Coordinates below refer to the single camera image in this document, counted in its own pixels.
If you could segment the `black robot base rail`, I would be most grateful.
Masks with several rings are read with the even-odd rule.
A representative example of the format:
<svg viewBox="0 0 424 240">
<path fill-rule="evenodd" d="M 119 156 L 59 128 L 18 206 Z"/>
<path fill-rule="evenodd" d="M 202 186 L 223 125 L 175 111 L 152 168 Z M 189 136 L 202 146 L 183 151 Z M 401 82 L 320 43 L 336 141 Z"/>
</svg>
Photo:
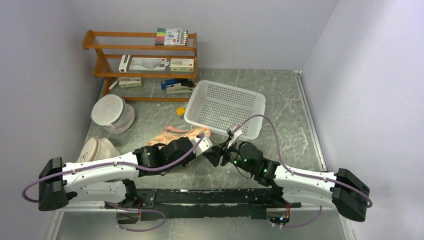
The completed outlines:
<svg viewBox="0 0 424 240">
<path fill-rule="evenodd" d="M 301 207 L 288 203 L 277 188 L 218 188 L 218 189 L 137 189 L 136 197 L 128 197 L 119 207 L 144 210 L 141 221 L 160 219 L 237 218 L 267 219 L 267 211 Z"/>
</svg>

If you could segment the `floral pink mesh laundry bag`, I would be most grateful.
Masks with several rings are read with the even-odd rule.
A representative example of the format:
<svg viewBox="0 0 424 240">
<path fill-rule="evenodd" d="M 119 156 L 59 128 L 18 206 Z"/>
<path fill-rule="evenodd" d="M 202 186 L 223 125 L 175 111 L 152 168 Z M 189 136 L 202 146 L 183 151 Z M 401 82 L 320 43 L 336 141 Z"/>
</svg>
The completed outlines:
<svg viewBox="0 0 424 240">
<path fill-rule="evenodd" d="M 190 140 L 195 139 L 200 133 L 204 133 L 206 137 L 211 136 L 211 131 L 206 127 L 195 127 L 191 130 L 183 130 L 175 128 L 173 126 L 167 126 L 162 133 L 156 135 L 149 140 L 146 145 L 153 146 L 156 144 L 169 144 L 173 140 L 180 138 L 189 138 Z"/>
</svg>

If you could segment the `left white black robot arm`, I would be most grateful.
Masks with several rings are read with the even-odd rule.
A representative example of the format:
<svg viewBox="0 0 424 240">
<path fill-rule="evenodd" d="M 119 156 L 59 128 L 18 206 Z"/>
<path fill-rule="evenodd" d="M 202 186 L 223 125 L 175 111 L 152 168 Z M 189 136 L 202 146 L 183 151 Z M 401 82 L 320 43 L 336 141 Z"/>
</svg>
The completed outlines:
<svg viewBox="0 0 424 240">
<path fill-rule="evenodd" d="M 145 145 L 132 152 L 92 162 L 48 161 L 39 175 L 38 209 L 54 211 L 78 202 L 106 202 L 132 208 L 139 201 L 135 180 L 186 166 L 206 152 L 206 136 L 181 137 L 168 144 Z"/>
</svg>

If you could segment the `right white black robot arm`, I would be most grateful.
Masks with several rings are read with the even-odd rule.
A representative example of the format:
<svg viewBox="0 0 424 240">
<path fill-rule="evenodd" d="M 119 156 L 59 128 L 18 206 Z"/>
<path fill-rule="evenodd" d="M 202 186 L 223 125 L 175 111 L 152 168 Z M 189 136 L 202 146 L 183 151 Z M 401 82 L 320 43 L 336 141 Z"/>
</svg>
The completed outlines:
<svg viewBox="0 0 424 240">
<path fill-rule="evenodd" d="M 262 151 L 248 142 L 238 147 L 213 146 L 203 155 L 215 167 L 231 163 L 251 174 L 260 185 L 272 187 L 269 199 L 275 207 L 285 203 L 312 204 L 337 210 L 356 222 L 366 219 L 370 188 L 348 169 L 315 172 L 283 167 L 265 158 Z"/>
</svg>

